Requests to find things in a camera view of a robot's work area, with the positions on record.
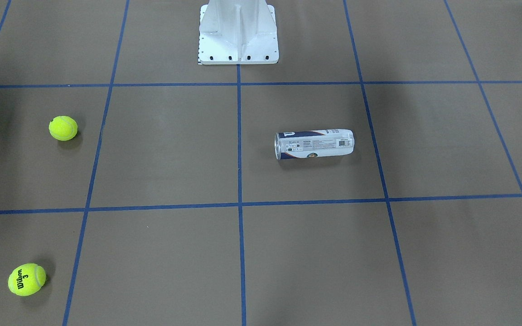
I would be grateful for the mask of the clear tennis ball can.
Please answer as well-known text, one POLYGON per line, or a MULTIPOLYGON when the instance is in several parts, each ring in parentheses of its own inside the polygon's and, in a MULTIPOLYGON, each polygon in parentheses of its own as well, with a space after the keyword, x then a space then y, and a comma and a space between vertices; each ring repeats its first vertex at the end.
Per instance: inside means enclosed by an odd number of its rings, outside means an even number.
POLYGON ((278 160, 344 156, 355 144, 349 129, 280 132, 274 138, 274 153, 278 160))

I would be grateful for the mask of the plain yellow tennis ball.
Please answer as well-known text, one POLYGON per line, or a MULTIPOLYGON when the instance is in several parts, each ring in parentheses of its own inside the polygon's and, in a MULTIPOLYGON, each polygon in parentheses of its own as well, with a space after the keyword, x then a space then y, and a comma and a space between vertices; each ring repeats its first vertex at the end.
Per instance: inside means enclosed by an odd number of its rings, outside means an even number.
POLYGON ((66 142, 78 134, 78 124, 71 117, 58 116, 50 121, 49 132, 54 139, 66 142))

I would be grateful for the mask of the tennis ball with Wilson logo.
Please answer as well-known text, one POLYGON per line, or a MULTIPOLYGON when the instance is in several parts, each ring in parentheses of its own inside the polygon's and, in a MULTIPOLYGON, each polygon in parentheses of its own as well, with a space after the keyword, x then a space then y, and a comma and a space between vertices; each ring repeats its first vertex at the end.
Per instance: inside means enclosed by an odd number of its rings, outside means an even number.
POLYGON ((8 289, 17 296, 30 296, 46 283, 46 272, 38 264, 23 264, 8 276, 8 289))

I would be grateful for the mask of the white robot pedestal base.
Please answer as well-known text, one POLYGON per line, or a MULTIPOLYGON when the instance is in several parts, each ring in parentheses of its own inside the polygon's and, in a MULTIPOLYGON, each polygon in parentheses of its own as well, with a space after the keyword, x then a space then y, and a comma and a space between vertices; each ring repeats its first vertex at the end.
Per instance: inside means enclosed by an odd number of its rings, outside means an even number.
POLYGON ((199 12, 199 64, 278 63, 276 11, 265 0, 210 0, 199 12))

